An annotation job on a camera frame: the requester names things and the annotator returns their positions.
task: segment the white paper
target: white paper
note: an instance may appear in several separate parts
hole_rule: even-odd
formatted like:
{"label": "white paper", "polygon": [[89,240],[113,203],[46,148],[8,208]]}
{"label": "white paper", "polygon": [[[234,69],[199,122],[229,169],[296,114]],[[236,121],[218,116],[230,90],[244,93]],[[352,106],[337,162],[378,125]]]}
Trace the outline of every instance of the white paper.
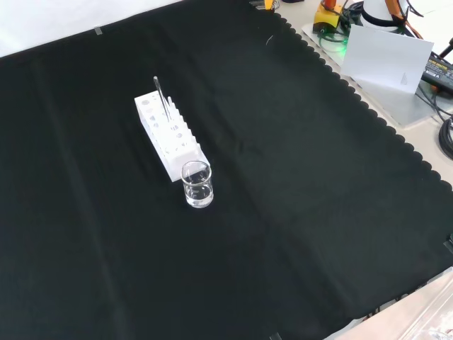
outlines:
{"label": "white paper", "polygon": [[0,57],[179,0],[0,0]]}
{"label": "white paper", "polygon": [[414,94],[432,42],[353,25],[341,73]]}

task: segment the white card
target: white card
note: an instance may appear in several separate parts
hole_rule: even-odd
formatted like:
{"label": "white card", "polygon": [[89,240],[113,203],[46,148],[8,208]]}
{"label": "white card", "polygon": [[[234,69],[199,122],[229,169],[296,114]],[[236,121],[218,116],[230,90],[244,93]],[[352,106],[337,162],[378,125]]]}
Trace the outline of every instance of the white card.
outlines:
{"label": "white card", "polygon": [[341,73],[414,94],[432,42],[353,25]]}

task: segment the glass beaker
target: glass beaker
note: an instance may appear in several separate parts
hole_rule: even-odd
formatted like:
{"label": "glass beaker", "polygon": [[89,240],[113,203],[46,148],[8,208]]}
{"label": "glass beaker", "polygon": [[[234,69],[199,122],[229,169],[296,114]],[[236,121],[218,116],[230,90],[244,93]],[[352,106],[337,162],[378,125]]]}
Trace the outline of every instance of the glass beaker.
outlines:
{"label": "glass beaker", "polygon": [[214,198],[212,170],[203,161],[189,161],[181,171],[185,199],[194,208],[207,207]]}

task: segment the electronic device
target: electronic device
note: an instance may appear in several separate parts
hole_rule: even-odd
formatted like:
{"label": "electronic device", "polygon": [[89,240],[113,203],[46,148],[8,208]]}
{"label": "electronic device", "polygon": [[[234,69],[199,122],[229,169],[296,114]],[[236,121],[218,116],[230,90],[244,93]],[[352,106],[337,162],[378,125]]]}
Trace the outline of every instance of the electronic device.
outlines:
{"label": "electronic device", "polygon": [[336,0],[323,0],[314,15],[313,32],[315,33],[335,33],[340,22],[341,5],[336,4]]}
{"label": "electronic device", "polygon": [[428,60],[422,80],[437,87],[440,91],[453,94],[453,66],[434,56]]}

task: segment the black tablecloth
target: black tablecloth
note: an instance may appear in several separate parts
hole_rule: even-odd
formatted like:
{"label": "black tablecloth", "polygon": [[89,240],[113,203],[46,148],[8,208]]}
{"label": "black tablecloth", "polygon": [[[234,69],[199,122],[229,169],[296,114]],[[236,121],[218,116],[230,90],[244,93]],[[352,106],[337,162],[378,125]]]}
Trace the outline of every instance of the black tablecloth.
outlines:
{"label": "black tablecloth", "polygon": [[[0,60],[0,339],[322,339],[452,265],[451,186],[244,2]],[[212,164],[203,210],[140,125],[154,75]]]}

